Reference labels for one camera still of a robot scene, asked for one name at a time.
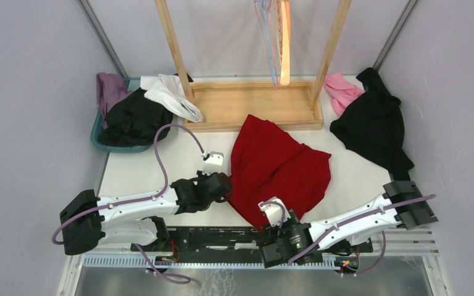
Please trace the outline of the red skirt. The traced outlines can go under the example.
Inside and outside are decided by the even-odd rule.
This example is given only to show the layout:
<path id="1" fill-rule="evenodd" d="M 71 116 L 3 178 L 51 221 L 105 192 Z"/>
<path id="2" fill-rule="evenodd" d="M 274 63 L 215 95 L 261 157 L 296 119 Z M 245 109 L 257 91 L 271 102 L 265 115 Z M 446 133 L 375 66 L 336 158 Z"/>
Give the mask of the red skirt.
<path id="1" fill-rule="evenodd" d="M 331 154 L 293 139 L 276 124 L 245 119 L 231 151 L 231 206 L 261 230 L 259 203 L 278 197 L 298 218 L 319 204 L 331 181 Z"/>

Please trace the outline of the wooden hanger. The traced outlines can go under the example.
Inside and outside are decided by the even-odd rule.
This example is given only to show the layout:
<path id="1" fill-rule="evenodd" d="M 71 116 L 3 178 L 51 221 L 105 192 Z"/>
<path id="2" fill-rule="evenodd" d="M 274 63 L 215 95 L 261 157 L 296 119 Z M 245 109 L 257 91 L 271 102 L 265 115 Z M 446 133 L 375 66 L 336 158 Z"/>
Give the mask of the wooden hanger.
<path id="1" fill-rule="evenodd" d="M 291 20 L 289 1 L 277 1 L 278 44 L 280 54 L 280 84 L 287 86 L 291 79 Z"/>

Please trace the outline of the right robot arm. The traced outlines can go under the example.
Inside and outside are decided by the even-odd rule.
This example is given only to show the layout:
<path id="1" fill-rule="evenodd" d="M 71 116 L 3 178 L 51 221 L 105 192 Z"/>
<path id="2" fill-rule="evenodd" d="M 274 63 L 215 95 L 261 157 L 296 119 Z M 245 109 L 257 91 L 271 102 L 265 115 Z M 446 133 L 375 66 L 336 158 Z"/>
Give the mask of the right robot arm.
<path id="1" fill-rule="evenodd" d="M 428 204 L 434 195 L 423 195 L 413 181 L 392 181 L 383 188 L 362 206 L 306 223 L 278 197 L 260 202 L 268 221 L 263 228 L 267 237 L 257 244 L 264 267 L 319 263 L 323 252 L 347 252 L 387 229 L 413 230 L 438 221 Z"/>

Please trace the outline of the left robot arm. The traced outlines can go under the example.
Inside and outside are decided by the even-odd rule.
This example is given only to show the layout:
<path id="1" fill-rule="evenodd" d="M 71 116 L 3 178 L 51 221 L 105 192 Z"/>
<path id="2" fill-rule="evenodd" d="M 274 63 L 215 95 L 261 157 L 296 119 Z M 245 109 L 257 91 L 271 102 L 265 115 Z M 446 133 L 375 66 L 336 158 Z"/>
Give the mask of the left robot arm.
<path id="1" fill-rule="evenodd" d="M 98 197 L 80 192 L 59 214 L 60 244 L 66 255 L 80 255 L 100 245 L 128 244 L 132 251 L 159 252 L 168 246 L 166 216 L 207 210 L 212 203 L 231 199 L 233 185 L 225 173 L 199 172 L 154 192 Z"/>

